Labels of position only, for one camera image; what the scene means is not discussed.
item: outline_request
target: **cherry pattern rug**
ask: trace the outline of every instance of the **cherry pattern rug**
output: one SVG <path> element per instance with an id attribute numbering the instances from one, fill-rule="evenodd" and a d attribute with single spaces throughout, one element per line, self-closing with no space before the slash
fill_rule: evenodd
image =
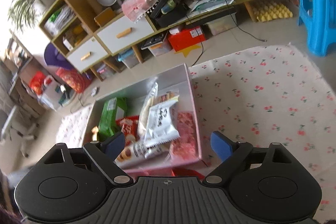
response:
<path id="1" fill-rule="evenodd" d="M 256 147 L 282 143 L 322 187 L 315 218 L 335 219 L 336 98 L 316 66 L 287 45 L 254 47 L 189 69 L 205 148 L 214 130 Z M 212 168 L 220 163 L 213 152 L 204 158 Z"/>

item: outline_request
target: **snack package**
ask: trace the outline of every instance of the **snack package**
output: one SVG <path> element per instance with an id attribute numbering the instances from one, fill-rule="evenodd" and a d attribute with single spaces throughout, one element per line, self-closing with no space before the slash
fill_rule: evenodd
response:
<path id="1" fill-rule="evenodd" d="M 125 146 L 137 141 L 137 127 L 139 116 L 125 117 L 115 121 L 121 127 L 121 132 L 125 135 Z"/>
<path id="2" fill-rule="evenodd" d="M 196 127 L 192 113 L 179 112 L 177 130 L 180 138 L 171 142 L 169 153 L 172 159 L 178 157 L 188 159 L 196 156 Z"/>
<path id="3" fill-rule="evenodd" d="M 116 120 L 125 117 L 126 111 L 126 98 L 112 98 L 105 102 L 98 126 L 102 141 L 118 131 Z"/>
<path id="4" fill-rule="evenodd" d="M 180 137 L 176 129 L 177 102 L 176 96 L 149 109 L 147 130 L 144 141 L 147 147 L 166 143 Z"/>
<path id="5" fill-rule="evenodd" d="M 154 158 L 161 155 L 163 152 L 167 152 L 164 145 L 157 145 L 151 148 L 147 148 L 144 142 L 139 141 L 126 146 L 120 155 L 115 159 L 115 164 L 121 169 L 138 165 L 145 160 Z"/>
<path id="6" fill-rule="evenodd" d="M 141 140 L 144 139 L 147 128 L 147 120 L 149 108 L 155 104 L 155 99 L 158 94 L 158 84 L 155 82 L 150 92 L 147 94 L 139 115 L 138 136 Z"/>
<path id="7" fill-rule="evenodd" d="M 165 102 L 175 96 L 178 96 L 179 94 L 179 91 L 178 90 L 170 90 L 170 91 L 167 91 L 164 95 L 161 95 L 161 96 L 158 96 L 156 99 L 155 99 L 155 104 L 159 104 L 159 103 L 162 103 L 162 102 Z"/>

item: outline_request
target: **wooden drawer handle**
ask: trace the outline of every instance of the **wooden drawer handle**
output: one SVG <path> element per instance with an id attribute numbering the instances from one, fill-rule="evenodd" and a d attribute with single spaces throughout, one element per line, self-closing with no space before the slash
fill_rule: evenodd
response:
<path id="1" fill-rule="evenodd" d="M 86 55 L 84 55 L 82 58 L 81 58 L 81 61 L 84 61 L 85 59 L 89 58 L 91 56 L 91 52 L 88 52 Z"/>
<path id="2" fill-rule="evenodd" d="M 126 30 L 122 31 L 121 33 L 118 33 L 115 37 L 116 38 L 122 38 L 122 37 L 128 35 L 131 31 L 132 31 L 132 28 L 129 27 Z"/>

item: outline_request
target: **yellow star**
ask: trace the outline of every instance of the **yellow star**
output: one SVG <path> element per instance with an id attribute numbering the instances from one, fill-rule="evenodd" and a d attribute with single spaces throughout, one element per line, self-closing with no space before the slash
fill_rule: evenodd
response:
<path id="1" fill-rule="evenodd" d="M 176 53 L 183 53 L 184 57 L 187 57 L 188 54 L 189 54 L 192 50 L 195 50 L 195 49 L 197 49 L 197 48 L 201 48 L 201 46 L 198 46 L 197 44 L 196 44 L 196 45 L 192 45 L 192 46 L 190 46 L 190 47 L 187 47 L 187 48 L 184 48 L 184 49 L 182 49 L 182 50 L 179 50 L 179 51 L 175 52 L 175 54 L 176 54 Z"/>

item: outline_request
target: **blue plastic stool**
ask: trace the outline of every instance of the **blue plastic stool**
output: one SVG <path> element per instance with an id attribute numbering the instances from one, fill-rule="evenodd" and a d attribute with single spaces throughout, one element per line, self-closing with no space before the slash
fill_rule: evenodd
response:
<path id="1" fill-rule="evenodd" d="M 336 42 L 335 2 L 336 0 L 300 0 L 298 25 L 306 25 L 307 47 L 315 55 L 326 56 L 328 45 Z"/>

